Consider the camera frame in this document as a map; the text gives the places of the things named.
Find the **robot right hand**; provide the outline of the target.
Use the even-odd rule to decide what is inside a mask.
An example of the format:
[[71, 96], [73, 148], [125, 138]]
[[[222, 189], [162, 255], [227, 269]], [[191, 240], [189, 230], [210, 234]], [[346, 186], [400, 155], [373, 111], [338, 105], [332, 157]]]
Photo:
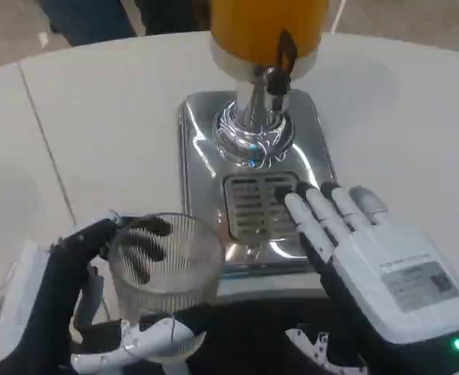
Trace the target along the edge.
[[459, 374], [459, 275], [369, 189], [276, 190], [367, 374]]

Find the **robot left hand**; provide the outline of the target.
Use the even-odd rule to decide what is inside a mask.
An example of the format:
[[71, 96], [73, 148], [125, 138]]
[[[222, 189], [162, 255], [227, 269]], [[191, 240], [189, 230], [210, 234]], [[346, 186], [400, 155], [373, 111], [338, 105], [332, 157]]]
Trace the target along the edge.
[[80, 292], [94, 276], [90, 263], [117, 234], [149, 259], [164, 259], [142, 230], [165, 237], [171, 226], [157, 216], [106, 216], [49, 249], [22, 251], [0, 290], [0, 374], [93, 374], [173, 346], [173, 322], [165, 315], [154, 316], [150, 325], [118, 320], [85, 327], [81, 345], [69, 332]]

